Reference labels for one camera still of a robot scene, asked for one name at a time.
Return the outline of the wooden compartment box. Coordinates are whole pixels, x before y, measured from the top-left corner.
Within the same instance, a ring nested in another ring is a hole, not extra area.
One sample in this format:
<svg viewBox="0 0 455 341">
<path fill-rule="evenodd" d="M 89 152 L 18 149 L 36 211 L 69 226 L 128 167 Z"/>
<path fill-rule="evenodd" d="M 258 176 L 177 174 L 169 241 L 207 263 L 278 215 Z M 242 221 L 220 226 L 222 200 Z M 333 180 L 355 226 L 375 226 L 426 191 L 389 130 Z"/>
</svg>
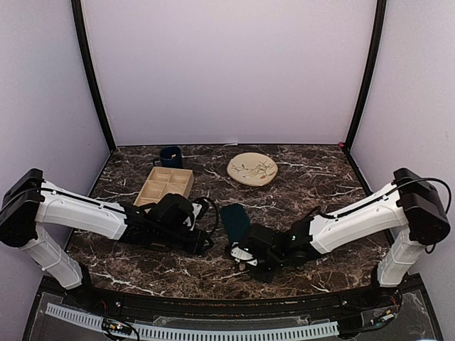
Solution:
<svg viewBox="0 0 455 341">
<path fill-rule="evenodd" d="M 139 194 L 135 206 L 158 203 L 165 195 L 179 194 L 188 198 L 194 184 L 192 170 L 153 167 Z"/>
</svg>

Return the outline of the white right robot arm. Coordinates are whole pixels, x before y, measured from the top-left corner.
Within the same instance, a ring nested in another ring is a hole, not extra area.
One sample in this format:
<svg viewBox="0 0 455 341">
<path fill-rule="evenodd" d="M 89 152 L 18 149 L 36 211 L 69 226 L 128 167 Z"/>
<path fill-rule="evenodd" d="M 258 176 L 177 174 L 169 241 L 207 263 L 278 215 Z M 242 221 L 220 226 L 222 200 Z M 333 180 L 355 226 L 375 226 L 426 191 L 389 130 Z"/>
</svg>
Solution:
<svg viewBox="0 0 455 341">
<path fill-rule="evenodd" d="M 424 249 L 450 233 L 449 207 L 442 204 L 435 181 L 400 168 L 393 181 L 376 193 L 332 213 L 305 217 L 286 232 L 250 225 L 230 254 L 236 262 L 250 266 L 260 280 L 269 282 L 277 268 L 303 266 L 344 244 L 398 229 L 398 237 L 372 274 L 372 286 L 363 291 L 367 307 L 378 308 Z"/>
</svg>

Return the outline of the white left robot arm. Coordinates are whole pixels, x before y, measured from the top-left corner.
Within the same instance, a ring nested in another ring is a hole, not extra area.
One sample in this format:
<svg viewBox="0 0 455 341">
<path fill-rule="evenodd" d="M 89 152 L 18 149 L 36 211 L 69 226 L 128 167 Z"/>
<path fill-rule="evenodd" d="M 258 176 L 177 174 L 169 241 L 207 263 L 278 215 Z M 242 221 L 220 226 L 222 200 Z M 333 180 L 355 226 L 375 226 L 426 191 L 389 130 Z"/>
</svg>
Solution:
<svg viewBox="0 0 455 341">
<path fill-rule="evenodd" d="M 5 194 L 1 206 L 1 243 L 28 254 L 52 275 L 85 310 L 100 304 L 86 267 L 68 256 L 45 229 L 58 224 L 95 233 L 123 244 L 162 246 L 201 254 L 213 246 L 212 231 L 196 227 L 216 204 L 208 197 L 189 201 L 164 195 L 142 206 L 103 202 L 78 195 L 45 180 L 30 169 Z"/>
</svg>

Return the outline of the dark green sock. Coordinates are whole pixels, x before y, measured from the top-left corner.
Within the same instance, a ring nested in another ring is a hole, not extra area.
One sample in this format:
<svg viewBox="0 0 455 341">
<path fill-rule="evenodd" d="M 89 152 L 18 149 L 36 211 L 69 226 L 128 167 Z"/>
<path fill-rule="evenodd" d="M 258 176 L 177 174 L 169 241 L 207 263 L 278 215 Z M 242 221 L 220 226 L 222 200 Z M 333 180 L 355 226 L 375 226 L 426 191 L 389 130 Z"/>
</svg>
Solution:
<svg viewBox="0 0 455 341">
<path fill-rule="evenodd" d="M 229 243 L 239 242 L 250 226 L 250 219 L 244 207 L 238 203 L 223 206 L 220 210 L 220 217 Z"/>
</svg>

